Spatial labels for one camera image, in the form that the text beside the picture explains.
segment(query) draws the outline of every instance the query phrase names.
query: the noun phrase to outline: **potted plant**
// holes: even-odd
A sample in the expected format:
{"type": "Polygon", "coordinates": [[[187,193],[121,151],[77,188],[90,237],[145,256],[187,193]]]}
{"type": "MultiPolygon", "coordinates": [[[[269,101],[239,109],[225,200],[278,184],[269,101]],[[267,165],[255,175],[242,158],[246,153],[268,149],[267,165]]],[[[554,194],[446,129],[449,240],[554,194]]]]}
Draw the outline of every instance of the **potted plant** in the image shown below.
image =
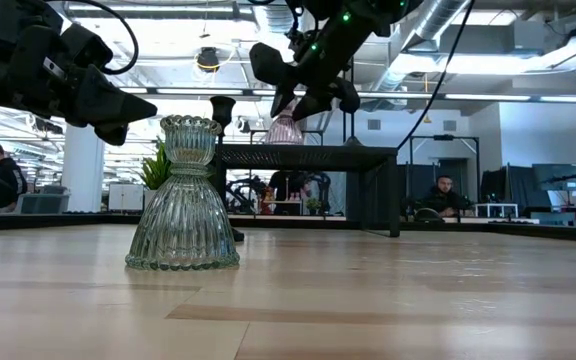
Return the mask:
{"type": "Polygon", "coordinates": [[[309,198],[306,201],[306,208],[311,216],[317,215],[317,210],[321,208],[321,202],[315,198],[309,198]]]}
{"type": "Polygon", "coordinates": [[[146,184],[148,190],[144,193],[144,208],[148,206],[150,200],[157,192],[157,189],[170,177],[170,166],[172,163],[166,157],[166,151],[163,143],[159,143],[157,157],[154,159],[145,159],[141,179],[146,184]]]}

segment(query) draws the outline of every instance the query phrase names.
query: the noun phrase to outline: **ceiling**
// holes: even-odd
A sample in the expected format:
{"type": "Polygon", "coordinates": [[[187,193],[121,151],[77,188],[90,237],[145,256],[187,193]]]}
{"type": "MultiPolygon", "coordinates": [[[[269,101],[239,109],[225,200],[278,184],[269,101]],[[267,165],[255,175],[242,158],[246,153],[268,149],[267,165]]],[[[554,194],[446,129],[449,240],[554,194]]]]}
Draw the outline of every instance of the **ceiling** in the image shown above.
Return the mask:
{"type": "MultiPolygon", "coordinates": [[[[127,74],[111,77],[118,87],[269,88],[254,78],[249,63],[248,51],[259,41],[279,49],[284,60],[291,61],[292,53],[287,49],[288,40],[283,35],[291,19],[283,6],[251,7],[245,0],[239,0],[239,14],[235,16],[228,13],[228,9],[232,9],[232,2],[228,1],[102,2],[127,18],[139,41],[137,65],[127,74]],[[205,47],[217,49],[220,68],[216,73],[198,70],[196,56],[205,47]]],[[[118,68],[129,61],[133,47],[119,21],[76,3],[64,3],[57,9],[65,18],[66,26],[77,22],[101,36],[115,55],[110,67],[118,68]]],[[[400,54],[400,49],[393,50],[396,37],[410,32],[417,15],[413,13],[394,25],[391,38],[371,36],[356,53],[353,76],[358,89],[376,89],[388,71],[401,75],[398,91],[434,89],[463,14],[437,38],[433,53],[412,49],[400,54]]],[[[312,20],[305,16],[302,27],[309,26],[312,26],[312,20]]],[[[575,28],[576,1],[573,0],[479,0],[442,91],[576,94],[576,63],[569,65],[558,60],[565,55],[562,49],[570,50],[564,45],[570,45],[567,34],[575,28]]],[[[210,104],[205,100],[174,95],[147,97],[159,108],[159,116],[132,124],[126,145],[106,147],[107,182],[117,179],[139,181],[143,158],[154,154],[153,141],[162,137],[158,126],[161,116],[211,114],[210,104]]],[[[400,104],[397,110],[415,110],[423,106],[425,101],[408,101],[400,104]]],[[[481,102],[467,101],[435,104],[436,109],[461,110],[465,115],[481,106],[481,102]]],[[[233,116],[248,121],[252,129],[267,129],[272,122],[269,110],[270,100],[251,98],[239,101],[233,116]]],[[[33,121],[23,112],[0,109],[0,143],[27,164],[29,177],[39,173],[38,178],[52,181],[61,170],[64,136],[39,132],[34,129],[33,121]]],[[[66,129],[63,119],[50,121],[66,129]]],[[[322,130],[322,124],[325,122],[317,116],[308,119],[307,126],[322,130]]],[[[241,133],[235,125],[226,132],[227,142],[250,140],[249,134],[241,133]]],[[[254,140],[259,141],[262,137],[263,134],[256,134],[254,140]]]]}

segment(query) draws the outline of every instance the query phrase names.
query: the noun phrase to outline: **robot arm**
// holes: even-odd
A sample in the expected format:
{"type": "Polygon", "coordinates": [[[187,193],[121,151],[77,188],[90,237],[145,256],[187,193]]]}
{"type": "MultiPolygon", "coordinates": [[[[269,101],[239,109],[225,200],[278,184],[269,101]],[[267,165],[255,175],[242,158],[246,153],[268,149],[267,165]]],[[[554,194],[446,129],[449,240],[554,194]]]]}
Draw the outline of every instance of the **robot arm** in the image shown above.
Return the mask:
{"type": "Polygon", "coordinates": [[[421,4],[421,0],[289,0],[288,6],[305,8],[317,21],[327,20],[321,31],[300,33],[293,25],[287,34],[295,51],[295,66],[285,64],[281,54],[272,47],[258,43],[250,50],[255,77],[275,85],[271,116],[275,117],[294,98],[294,89],[305,85],[305,96],[295,107],[296,121],[331,109],[333,98],[341,99],[339,108],[354,113],[360,100],[354,86],[337,75],[371,33],[390,36],[390,25],[399,21],[421,4]]]}
{"type": "Polygon", "coordinates": [[[78,24],[61,34],[62,25],[44,0],[0,0],[0,106],[91,125],[102,140],[122,145],[128,123],[157,114],[154,105],[120,91],[104,76],[127,71],[137,49],[125,69],[109,70],[113,54],[101,38],[78,24]]]}

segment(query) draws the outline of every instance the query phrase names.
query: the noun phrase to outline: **seated man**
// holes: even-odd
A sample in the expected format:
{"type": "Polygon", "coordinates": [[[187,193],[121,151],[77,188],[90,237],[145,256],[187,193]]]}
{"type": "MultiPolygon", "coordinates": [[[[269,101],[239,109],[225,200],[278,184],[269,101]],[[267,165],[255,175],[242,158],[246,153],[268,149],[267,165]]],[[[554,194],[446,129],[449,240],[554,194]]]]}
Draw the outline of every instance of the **seated man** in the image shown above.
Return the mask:
{"type": "Polygon", "coordinates": [[[441,217],[451,217],[456,216],[459,210],[468,208],[469,202],[452,191],[450,176],[442,175],[437,178],[437,184],[430,189],[430,194],[421,201],[421,205],[435,210],[441,217]]]}
{"type": "Polygon", "coordinates": [[[19,195],[28,191],[26,179],[15,160],[6,157],[0,145],[0,212],[12,212],[19,195]]]}

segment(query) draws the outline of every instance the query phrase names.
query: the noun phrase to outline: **black table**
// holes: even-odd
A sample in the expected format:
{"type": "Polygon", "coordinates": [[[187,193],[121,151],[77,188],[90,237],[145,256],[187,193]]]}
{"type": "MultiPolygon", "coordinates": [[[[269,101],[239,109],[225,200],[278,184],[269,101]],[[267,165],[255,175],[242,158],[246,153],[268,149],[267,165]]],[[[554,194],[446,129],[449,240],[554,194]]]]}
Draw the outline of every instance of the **black table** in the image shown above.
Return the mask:
{"type": "MultiPolygon", "coordinates": [[[[359,213],[365,214],[366,173],[382,168],[391,183],[388,187],[388,231],[399,236],[400,201],[397,194],[397,149],[367,146],[300,146],[300,145],[239,145],[224,144],[221,150],[221,169],[218,169],[217,191],[225,198],[226,171],[230,170],[296,170],[330,171],[359,174],[359,213]]],[[[361,228],[367,230],[367,219],[360,218],[361,228]]]]}

